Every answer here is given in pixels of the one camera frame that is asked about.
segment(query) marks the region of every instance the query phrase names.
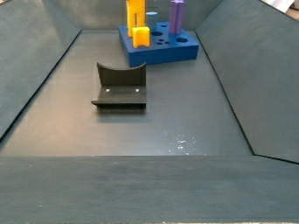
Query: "blue pegboard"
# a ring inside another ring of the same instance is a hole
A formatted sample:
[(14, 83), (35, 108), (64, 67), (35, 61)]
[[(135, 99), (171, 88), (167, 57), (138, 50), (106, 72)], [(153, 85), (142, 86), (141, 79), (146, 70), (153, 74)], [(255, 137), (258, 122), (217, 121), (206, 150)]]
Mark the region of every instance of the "blue pegboard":
[(151, 31), (151, 46), (134, 48), (133, 39), (127, 36), (127, 26), (119, 26), (119, 36), (126, 49), (129, 64), (138, 67), (147, 65), (181, 61), (197, 60), (199, 43), (186, 30), (182, 34), (169, 33), (170, 23), (158, 23), (157, 29)]

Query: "dark gray surface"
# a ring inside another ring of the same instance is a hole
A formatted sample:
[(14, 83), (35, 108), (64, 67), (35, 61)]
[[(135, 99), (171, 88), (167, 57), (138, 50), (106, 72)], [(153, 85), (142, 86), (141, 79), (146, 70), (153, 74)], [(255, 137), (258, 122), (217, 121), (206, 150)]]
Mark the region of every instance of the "dark gray surface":
[(298, 22), (226, 0), (197, 32), (255, 153), (299, 162)]
[[(113, 30), (127, 24), (126, 0), (52, 0), (84, 30)], [(194, 31), (222, 0), (186, 0), (183, 28)], [(147, 0), (150, 11), (159, 12), (159, 21), (170, 20), (171, 0)]]
[(0, 220), (298, 222), (298, 173), (261, 157), (0, 157)]
[(207, 56), (147, 67), (147, 109), (103, 113), (98, 62), (126, 68), (117, 31), (83, 32), (7, 139), (2, 156), (250, 156)]
[(2, 4), (0, 138), (79, 32), (50, 1)]

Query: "purple peg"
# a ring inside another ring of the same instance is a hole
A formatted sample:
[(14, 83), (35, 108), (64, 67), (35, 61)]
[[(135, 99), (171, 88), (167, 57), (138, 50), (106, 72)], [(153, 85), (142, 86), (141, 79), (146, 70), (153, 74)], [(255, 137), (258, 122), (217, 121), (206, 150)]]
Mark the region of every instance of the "purple peg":
[(170, 15), (170, 33), (181, 34), (183, 28), (183, 13), (185, 13), (185, 1), (171, 1), (171, 15)]

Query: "bin floor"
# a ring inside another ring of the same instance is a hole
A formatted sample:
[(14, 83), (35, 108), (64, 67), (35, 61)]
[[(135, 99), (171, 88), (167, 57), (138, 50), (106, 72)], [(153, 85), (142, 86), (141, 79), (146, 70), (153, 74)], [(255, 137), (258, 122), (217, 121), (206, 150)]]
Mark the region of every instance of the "bin floor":
[(79, 35), (0, 145), (2, 156), (251, 156), (202, 47), (197, 60), (147, 67), (145, 112), (91, 104), (98, 62), (129, 67), (117, 31)]

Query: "yellow peg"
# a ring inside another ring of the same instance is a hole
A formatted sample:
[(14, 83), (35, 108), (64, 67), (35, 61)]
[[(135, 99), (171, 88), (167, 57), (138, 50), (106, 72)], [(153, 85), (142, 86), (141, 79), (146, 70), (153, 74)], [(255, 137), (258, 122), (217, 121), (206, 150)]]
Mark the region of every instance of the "yellow peg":
[(151, 38), (150, 38), (150, 28), (146, 27), (137, 27), (133, 29), (134, 31), (134, 47), (138, 48), (139, 46), (150, 46), (151, 45)]
[(127, 34), (134, 37), (134, 28), (146, 26), (146, 0), (126, 0)]

